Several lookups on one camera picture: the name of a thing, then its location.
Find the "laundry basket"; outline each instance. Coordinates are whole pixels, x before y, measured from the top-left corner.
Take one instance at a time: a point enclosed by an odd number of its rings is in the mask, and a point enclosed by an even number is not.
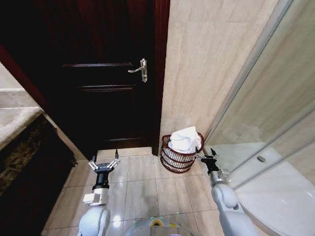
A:
[[[205,144],[203,136],[198,133],[201,138],[201,148],[199,151],[203,149]],[[162,137],[162,150],[161,150],[161,163],[162,165],[173,173],[184,173],[189,171],[190,167],[192,166],[193,162],[195,161],[194,153],[179,153],[174,151],[168,146],[168,142],[170,141],[170,135],[164,135]]]

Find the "door panel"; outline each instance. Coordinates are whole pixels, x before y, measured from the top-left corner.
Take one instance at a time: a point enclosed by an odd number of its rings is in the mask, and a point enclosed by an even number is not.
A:
[[[153,2],[33,0],[1,7],[1,44],[78,146],[152,146]],[[146,83],[140,71],[127,72],[142,58]]]

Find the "door lever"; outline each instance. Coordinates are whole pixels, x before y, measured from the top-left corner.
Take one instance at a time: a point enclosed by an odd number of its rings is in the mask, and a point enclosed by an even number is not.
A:
[[[144,58],[142,58],[142,60],[140,60],[140,67],[138,69],[135,70],[128,70],[129,73],[134,73],[137,72],[139,70],[141,70],[141,74],[142,74],[142,81],[143,82],[147,82],[148,80],[148,75],[147,75],[147,60],[145,60]]]

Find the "white shower base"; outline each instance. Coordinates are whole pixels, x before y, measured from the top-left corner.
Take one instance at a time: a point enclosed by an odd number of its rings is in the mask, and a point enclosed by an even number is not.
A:
[[[263,143],[212,146],[220,154],[221,168],[235,166]],[[281,156],[269,148],[259,153],[265,163],[256,159],[231,175],[233,182],[243,181]],[[242,205],[262,224],[282,236],[315,236],[315,187],[290,163],[283,162],[236,190]]]

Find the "glass shower door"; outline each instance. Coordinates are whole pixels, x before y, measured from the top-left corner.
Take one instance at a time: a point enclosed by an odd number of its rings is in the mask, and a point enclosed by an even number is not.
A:
[[[245,209],[279,235],[315,235],[314,9],[292,2],[205,144]]]

